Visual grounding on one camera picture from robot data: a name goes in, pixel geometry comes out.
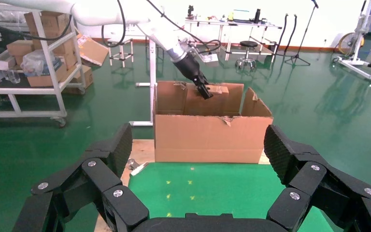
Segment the stool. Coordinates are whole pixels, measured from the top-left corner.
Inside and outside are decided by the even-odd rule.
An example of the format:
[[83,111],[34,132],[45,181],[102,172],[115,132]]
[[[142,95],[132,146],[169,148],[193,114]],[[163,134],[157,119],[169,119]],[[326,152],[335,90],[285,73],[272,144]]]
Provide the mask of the stool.
[[[109,45],[114,45],[114,44],[117,44],[119,41],[120,41],[120,39],[111,38],[111,39],[108,39],[107,40],[107,43]],[[130,42],[131,53],[124,53],[123,45],[125,45],[125,44],[127,44],[129,42]],[[112,50],[111,50],[111,48],[109,48],[110,66],[113,65],[112,60],[113,59],[117,59],[117,60],[119,60],[119,61],[121,61],[123,63],[123,68],[124,68],[124,66],[125,66],[124,61],[126,59],[128,59],[129,57],[131,57],[131,62],[133,63],[133,61],[134,61],[134,59],[133,59],[133,39],[128,39],[128,40],[122,42],[122,44],[119,47],[120,47],[120,52],[117,53],[117,54],[114,54],[114,55],[112,55]]]
[[255,59],[248,58],[249,49],[253,48],[253,47],[257,47],[258,44],[255,43],[254,41],[241,41],[240,45],[243,46],[243,47],[246,47],[247,50],[246,50],[246,53],[245,53],[245,57],[241,57],[235,62],[235,67],[236,68],[238,67],[238,69],[242,69],[243,66],[245,68],[245,66],[247,66],[247,64],[250,64],[251,70],[253,70],[256,67],[256,64],[255,64]]

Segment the wooden platform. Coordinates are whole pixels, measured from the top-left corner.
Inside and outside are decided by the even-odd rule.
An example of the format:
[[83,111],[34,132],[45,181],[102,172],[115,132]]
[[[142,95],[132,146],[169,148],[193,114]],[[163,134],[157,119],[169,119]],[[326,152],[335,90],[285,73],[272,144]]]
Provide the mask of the wooden platform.
[[[133,147],[130,155],[131,159],[135,159],[137,163],[143,164],[145,162],[154,162],[154,140],[152,139],[135,139],[133,140]],[[270,161],[262,152],[259,164],[270,164]],[[121,180],[123,185],[127,186],[130,179],[130,170],[125,169]],[[106,222],[98,216],[95,232],[111,232]]]

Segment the metal screw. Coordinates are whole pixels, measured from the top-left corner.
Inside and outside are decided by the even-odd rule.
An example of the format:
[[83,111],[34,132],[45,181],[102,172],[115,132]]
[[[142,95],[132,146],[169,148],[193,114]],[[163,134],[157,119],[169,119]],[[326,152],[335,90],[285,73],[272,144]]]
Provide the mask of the metal screw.
[[45,189],[48,185],[49,185],[49,183],[47,183],[47,182],[40,183],[38,185],[38,189]]
[[114,191],[114,193],[113,193],[113,196],[115,196],[115,197],[120,197],[121,195],[123,195],[123,191],[120,190],[120,189]]
[[365,192],[369,195],[371,195],[371,188],[365,188]]
[[96,162],[95,161],[90,161],[88,164],[87,164],[89,167],[93,167],[96,165]]
[[320,168],[318,165],[311,165],[311,168],[314,169],[315,171],[319,171]]
[[299,200],[300,199],[300,195],[297,194],[296,192],[291,192],[289,193],[289,196],[294,199],[294,200]]

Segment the tripod stand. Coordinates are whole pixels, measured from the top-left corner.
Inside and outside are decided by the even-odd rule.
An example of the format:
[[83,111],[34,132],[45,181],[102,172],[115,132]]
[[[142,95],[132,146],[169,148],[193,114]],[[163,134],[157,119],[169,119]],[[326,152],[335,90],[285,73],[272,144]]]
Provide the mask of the tripod stand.
[[315,11],[315,8],[316,7],[317,7],[317,5],[314,6],[314,9],[312,9],[312,14],[311,14],[311,17],[309,17],[308,25],[306,26],[305,32],[303,34],[302,42],[301,42],[300,48],[298,49],[298,52],[296,53],[296,55],[291,56],[290,59],[286,60],[285,63],[289,63],[290,62],[291,65],[297,65],[296,64],[297,63],[297,59],[299,59],[299,60],[302,60],[303,62],[305,62],[305,64],[301,64],[300,66],[310,66],[311,65],[311,63],[309,63],[306,60],[300,58],[300,50],[302,48],[303,40],[305,39],[306,33],[308,32],[308,27],[309,27],[309,24],[311,23],[311,19],[312,19],[312,16],[314,15],[314,11]]

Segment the cardboard piece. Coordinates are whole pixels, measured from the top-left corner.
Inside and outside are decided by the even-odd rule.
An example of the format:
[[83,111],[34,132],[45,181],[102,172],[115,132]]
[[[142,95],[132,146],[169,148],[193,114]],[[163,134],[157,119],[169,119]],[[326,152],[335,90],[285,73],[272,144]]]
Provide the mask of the cardboard piece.
[[[62,64],[56,70],[56,78],[58,82],[64,81],[67,78],[66,65]],[[31,87],[47,87],[53,86],[50,75],[46,76],[28,76],[28,82]]]
[[[73,69],[70,69],[68,72],[67,76],[70,75],[71,72],[73,72]],[[93,83],[93,72],[92,69],[86,65],[82,66],[83,72],[85,73],[85,81],[86,81],[86,86],[85,88],[88,88],[92,83]],[[77,74],[73,77],[71,80],[71,83],[80,83],[82,81],[80,77],[80,72],[77,72]],[[80,90],[78,88],[65,88],[62,93],[70,93],[70,94],[81,94]]]
[[[24,14],[30,32],[38,32],[32,12]],[[41,12],[43,30],[47,32],[63,32],[69,22],[69,15],[50,11]]]
[[76,55],[74,52],[69,53],[69,54],[64,54],[62,56],[59,56],[60,60],[66,64],[66,69],[70,70],[73,67],[75,67],[75,64],[77,63]]
[[6,45],[11,56],[24,56],[34,51],[32,40],[17,40]]
[[[190,90],[181,89],[174,83],[159,81],[157,85],[153,118],[156,161],[259,162],[264,148],[265,130],[272,123],[273,117],[251,88],[247,90],[244,99],[242,116],[234,115],[240,114],[235,110],[241,105],[243,84],[228,83],[220,86],[232,85],[227,87],[228,99],[223,108],[230,111],[231,115],[189,116],[184,112],[185,106],[189,104],[187,94]],[[167,114],[169,111],[176,112],[176,115]]]
[[[37,32],[30,32],[31,35],[38,36]],[[45,33],[47,38],[56,38],[61,35],[61,32],[47,32]],[[33,45],[35,47],[35,50],[42,49],[42,43],[40,40],[32,40]],[[48,41],[47,44],[51,45],[55,41]],[[73,38],[70,38],[66,42],[59,45],[57,48],[53,49],[53,53],[57,55],[63,55],[63,54],[70,54],[75,51],[74,44],[73,44]]]
[[21,65],[23,62],[23,56],[15,56],[16,64]]
[[80,57],[94,65],[101,66],[109,54],[109,49],[86,35],[77,35]]
[[223,116],[224,107],[228,99],[226,86],[206,85],[208,92],[214,96],[204,99],[194,84],[187,84],[187,98],[184,115]]

